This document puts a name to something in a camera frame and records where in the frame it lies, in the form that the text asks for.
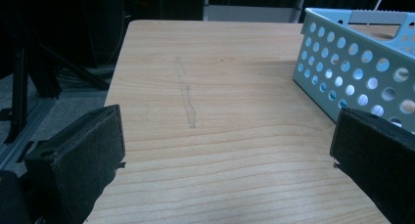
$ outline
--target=floor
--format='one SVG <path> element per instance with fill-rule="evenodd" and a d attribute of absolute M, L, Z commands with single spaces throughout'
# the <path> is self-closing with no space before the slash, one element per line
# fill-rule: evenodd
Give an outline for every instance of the floor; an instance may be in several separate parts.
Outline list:
<path fill-rule="evenodd" d="M 106 66 L 100 70 L 114 68 Z M 33 83 L 28 79 L 27 125 L 13 143 L 3 143 L 9 134 L 10 121 L 0 121 L 0 169 L 22 175 L 25 172 L 24 165 L 15 161 L 29 142 L 35 146 L 39 141 L 48 140 L 85 113 L 104 106 L 108 91 L 96 90 L 82 80 L 75 81 L 73 77 L 58 79 L 63 91 L 59 98 L 54 99 L 39 98 Z M 12 90 L 13 75 L 0 79 L 0 110 L 12 106 Z"/>

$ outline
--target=scribble mark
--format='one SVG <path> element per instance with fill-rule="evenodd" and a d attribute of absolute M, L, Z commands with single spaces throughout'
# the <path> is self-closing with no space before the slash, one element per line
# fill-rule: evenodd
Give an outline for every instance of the scribble mark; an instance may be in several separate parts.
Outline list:
<path fill-rule="evenodd" d="M 196 111 L 195 108 L 193 108 L 192 102 L 190 101 L 190 89 L 189 86 L 186 85 L 186 83 L 183 80 L 183 77 L 185 75 L 183 63 L 180 59 L 180 57 L 176 57 L 174 60 L 174 67 L 177 72 L 177 78 L 180 84 L 180 90 L 182 93 L 182 99 L 183 99 L 183 105 L 186 110 L 187 119 L 189 121 L 189 127 L 190 128 L 196 128 Z"/>

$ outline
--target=wooden table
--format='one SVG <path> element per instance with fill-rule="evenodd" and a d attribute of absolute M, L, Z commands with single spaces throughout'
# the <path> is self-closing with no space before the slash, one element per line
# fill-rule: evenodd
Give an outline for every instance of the wooden table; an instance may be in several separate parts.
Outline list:
<path fill-rule="evenodd" d="M 301 26 L 132 22 L 106 102 L 126 167 L 88 223 L 388 223 L 292 80 Z"/>

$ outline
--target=light blue plastic basket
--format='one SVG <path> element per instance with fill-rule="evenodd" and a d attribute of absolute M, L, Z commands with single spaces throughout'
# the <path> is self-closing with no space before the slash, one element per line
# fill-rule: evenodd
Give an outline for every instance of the light blue plastic basket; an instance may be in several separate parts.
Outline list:
<path fill-rule="evenodd" d="M 307 8 L 294 81 L 335 121 L 342 107 L 415 134 L 415 13 Z M 379 40 L 350 23 L 398 24 Z"/>

